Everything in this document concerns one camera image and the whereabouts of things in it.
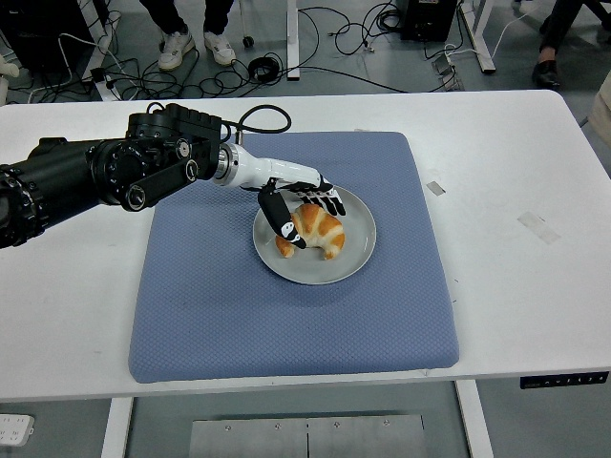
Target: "white tape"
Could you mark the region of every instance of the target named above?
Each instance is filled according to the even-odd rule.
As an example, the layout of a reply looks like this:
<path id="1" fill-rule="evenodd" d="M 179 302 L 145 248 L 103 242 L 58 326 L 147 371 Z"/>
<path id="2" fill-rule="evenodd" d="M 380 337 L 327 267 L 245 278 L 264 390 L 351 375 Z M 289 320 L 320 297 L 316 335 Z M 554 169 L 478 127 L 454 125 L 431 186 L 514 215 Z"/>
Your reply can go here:
<path id="1" fill-rule="evenodd" d="M 531 212 L 524 213 L 517 220 L 548 245 L 560 238 L 543 219 Z"/>
<path id="2" fill-rule="evenodd" d="M 446 193 L 446 190 L 439 186 L 436 181 L 431 181 L 429 184 L 427 184 L 427 188 L 429 188 L 436 196 L 441 196 L 442 194 Z"/>

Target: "plate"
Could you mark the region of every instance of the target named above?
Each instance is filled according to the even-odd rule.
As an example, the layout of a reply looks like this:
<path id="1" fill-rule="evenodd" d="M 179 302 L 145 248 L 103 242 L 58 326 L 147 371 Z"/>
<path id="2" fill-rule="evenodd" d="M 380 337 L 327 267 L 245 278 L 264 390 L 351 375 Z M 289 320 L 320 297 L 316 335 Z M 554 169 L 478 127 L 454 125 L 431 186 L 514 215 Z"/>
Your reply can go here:
<path id="1" fill-rule="evenodd" d="M 301 284 L 327 284 L 343 280 L 357 272 L 369 260 L 375 246 L 375 221 L 367 205 L 339 186 L 346 215 L 336 217 L 344 225 L 344 248 L 332 260 L 323 258 L 321 248 L 296 249 L 292 258 L 285 258 L 276 246 L 276 234 L 259 210 L 252 228 L 252 237 L 262 261 L 276 274 Z M 286 206 L 294 212 L 303 202 L 293 193 L 282 191 Z"/>

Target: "pants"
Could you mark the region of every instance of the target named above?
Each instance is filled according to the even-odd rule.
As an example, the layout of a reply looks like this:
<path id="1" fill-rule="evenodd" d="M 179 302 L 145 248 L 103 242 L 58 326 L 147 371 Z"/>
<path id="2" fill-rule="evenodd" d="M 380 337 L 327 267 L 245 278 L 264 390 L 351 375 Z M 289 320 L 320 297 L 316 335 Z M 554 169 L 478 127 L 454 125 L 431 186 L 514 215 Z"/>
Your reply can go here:
<path id="1" fill-rule="evenodd" d="M 174 0 L 140 0 L 140 3 L 149 11 L 153 21 L 164 33 L 174 33 L 185 27 L 184 21 L 174 6 Z M 231 10 L 233 0 L 208 0 L 205 4 L 203 29 L 220 35 L 227 26 L 227 14 Z"/>
<path id="2" fill-rule="evenodd" d="M 560 43 L 569 32 L 582 5 L 592 10 L 601 21 L 608 20 L 608 15 L 600 4 L 600 0 L 557 0 L 552 14 L 548 17 L 549 23 L 539 50 L 550 47 L 558 52 Z"/>

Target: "black box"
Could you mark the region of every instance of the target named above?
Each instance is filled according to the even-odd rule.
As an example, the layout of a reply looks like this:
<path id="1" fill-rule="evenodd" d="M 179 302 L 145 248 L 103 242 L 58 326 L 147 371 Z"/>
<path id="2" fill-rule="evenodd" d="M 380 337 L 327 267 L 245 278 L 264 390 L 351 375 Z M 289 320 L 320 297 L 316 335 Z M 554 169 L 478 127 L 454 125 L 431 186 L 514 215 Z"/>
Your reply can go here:
<path id="1" fill-rule="evenodd" d="M 446 41 L 458 0 L 406 0 L 402 40 Z"/>
<path id="2" fill-rule="evenodd" d="M 108 18 L 103 0 L 94 0 L 102 24 Z M 60 33 L 68 33 L 92 42 L 76 0 L 0 0 L 0 30 L 21 64 L 34 72 L 65 72 L 66 63 L 58 43 Z M 61 46 L 72 70 L 81 55 L 94 47 L 70 37 L 61 38 Z"/>

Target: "person's leg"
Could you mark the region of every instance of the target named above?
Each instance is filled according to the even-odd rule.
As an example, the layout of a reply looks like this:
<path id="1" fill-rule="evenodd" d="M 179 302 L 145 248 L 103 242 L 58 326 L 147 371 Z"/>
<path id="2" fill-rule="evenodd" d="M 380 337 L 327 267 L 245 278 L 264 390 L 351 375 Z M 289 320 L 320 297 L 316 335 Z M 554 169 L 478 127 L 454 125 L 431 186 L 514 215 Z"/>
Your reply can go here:
<path id="1" fill-rule="evenodd" d="M 207 0 L 203 31 L 221 35 L 227 27 L 227 15 L 231 10 L 231 5 L 233 5 L 233 0 Z"/>
<path id="2" fill-rule="evenodd" d="M 600 0 L 584 0 L 583 4 L 599 18 L 606 31 L 611 31 L 611 13 L 607 12 Z"/>
<path id="3" fill-rule="evenodd" d="M 566 33 L 575 22 L 575 18 L 583 5 L 582 0 L 557 0 L 549 17 L 547 30 L 543 35 L 539 51 L 551 48 L 558 52 Z"/>
<path id="4" fill-rule="evenodd" d="M 165 44 L 159 55 L 160 70 L 171 71 L 180 66 L 182 57 L 195 47 L 195 41 L 173 0 L 140 0 L 153 22 L 165 33 Z"/>
<path id="5" fill-rule="evenodd" d="M 164 33 L 169 35 L 186 27 L 173 0 L 140 0 L 140 3 L 149 11 L 153 22 Z"/>
<path id="6" fill-rule="evenodd" d="M 203 21 L 203 44 L 212 51 L 214 60 L 223 66 L 231 65 L 236 60 L 236 54 L 222 34 L 232 4 L 233 0 L 207 0 Z"/>
<path id="7" fill-rule="evenodd" d="M 583 0 L 556 1 L 533 70 L 533 81 L 540 88 L 555 89 L 559 86 L 556 54 L 582 5 Z"/>

